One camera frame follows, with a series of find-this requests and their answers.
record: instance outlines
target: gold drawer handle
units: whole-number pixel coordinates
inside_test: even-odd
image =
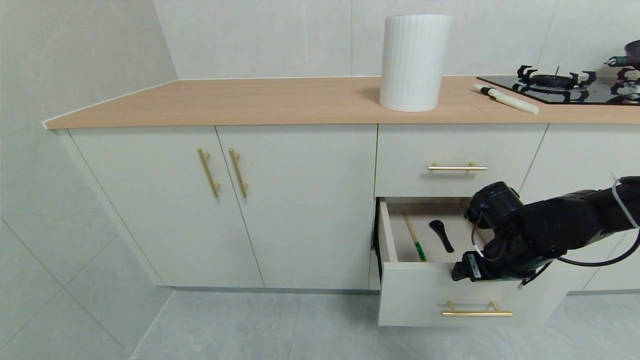
[[[211,177],[211,172],[209,171],[209,166],[207,165],[207,161],[209,161],[209,153],[202,152],[202,149],[198,149],[198,156],[200,157],[200,162],[202,163],[204,174],[207,176],[207,180],[209,180],[209,186],[211,186],[213,196],[218,197],[218,188],[220,187],[220,183],[215,183],[213,181],[213,177]]]
[[[486,171],[489,167],[479,167],[473,161],[466,167],[441,167],[438,163],[433,163],[433,166],[427,167],[428,170],[444,170],[444,171]]]
[[[249,184],[242,181],[242,174],[240,174],[240,168],[238,167],[238,159],[240,158],[240,154],[235,152],[233,149],[229,149],[229,154],[231,155],[231,162],[234,164],[236,178],[238,179],[238,183],[240,184],[240,192],[242,193],[242,197],[246,198],[246,189],[249,187]]]
[[[513,316],[511,311],[503,311],[498,308],[498,304],[491,300],[493,311],[456,311],[456,307],[451,300],[447,301],[450,311],[441,311],[442,316]]]

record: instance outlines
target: white ribbed vase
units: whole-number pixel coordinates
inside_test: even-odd
[[[410,112],[436,107],[451,20],[450,15],[387,17],[380,105]]]

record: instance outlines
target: baseboard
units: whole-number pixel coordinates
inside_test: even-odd
[[[640,293],[640,289],[569,291],[567,295],[612,295],[612,294],[637,294],[637,293]]]
[[[295,293],[295,294],[351,294],[380,295],[380,290],[342,290],[342,289],[269,289],[269,288],[201,288],[194,286],[172,286],[179,291],[208,291],[218,293]]]

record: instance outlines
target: black glass cooktop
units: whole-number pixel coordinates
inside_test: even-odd
[[[478,79],[517,92],[545,104],[640,105],[640,80],[633,69],[622,69],[618,77],[598,77],[594,72],[539,75],[523,65],[518,75],[479,76]]]

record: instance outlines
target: label sticker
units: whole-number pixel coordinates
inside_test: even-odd
[[[482,274],[480,274],[480,268],[476,263],[476,257],[473,254],[468,254],[469,263],[471,264],[471,270],[474,272],[474,277],[476,279],[482,279]]]

